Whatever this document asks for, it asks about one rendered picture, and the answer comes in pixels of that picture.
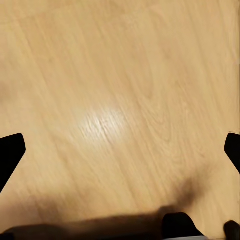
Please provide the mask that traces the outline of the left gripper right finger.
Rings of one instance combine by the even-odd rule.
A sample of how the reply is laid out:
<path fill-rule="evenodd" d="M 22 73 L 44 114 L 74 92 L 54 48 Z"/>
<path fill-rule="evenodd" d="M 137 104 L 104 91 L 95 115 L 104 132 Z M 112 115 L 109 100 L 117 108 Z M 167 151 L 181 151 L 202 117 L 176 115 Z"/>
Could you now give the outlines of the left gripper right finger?
<path fill-rule="evenodd" d="M 229 133 L 227 135 L 224 151 L 240 172 L 240 134 Z"/>

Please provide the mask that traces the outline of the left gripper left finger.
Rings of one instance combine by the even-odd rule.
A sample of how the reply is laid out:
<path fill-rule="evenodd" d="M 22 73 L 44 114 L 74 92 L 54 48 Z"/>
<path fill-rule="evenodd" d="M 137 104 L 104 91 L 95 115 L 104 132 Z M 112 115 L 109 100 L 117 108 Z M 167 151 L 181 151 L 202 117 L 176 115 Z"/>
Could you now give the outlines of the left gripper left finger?
<path fill-rule="evenodd" d="M 21 133 L 0 139 L 0 193 L 26 152 Z"/>

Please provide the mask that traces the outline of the digital camera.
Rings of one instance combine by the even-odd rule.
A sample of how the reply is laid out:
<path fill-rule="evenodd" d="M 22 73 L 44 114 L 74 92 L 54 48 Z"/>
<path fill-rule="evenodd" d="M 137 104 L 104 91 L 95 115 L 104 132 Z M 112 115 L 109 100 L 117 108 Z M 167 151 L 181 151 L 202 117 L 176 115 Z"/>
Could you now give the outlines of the digital camera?
<path fill-rule="evenodd" d="M 225 224 L 227 240 L 240 240 L 240 225 L 233 220 Z"/>

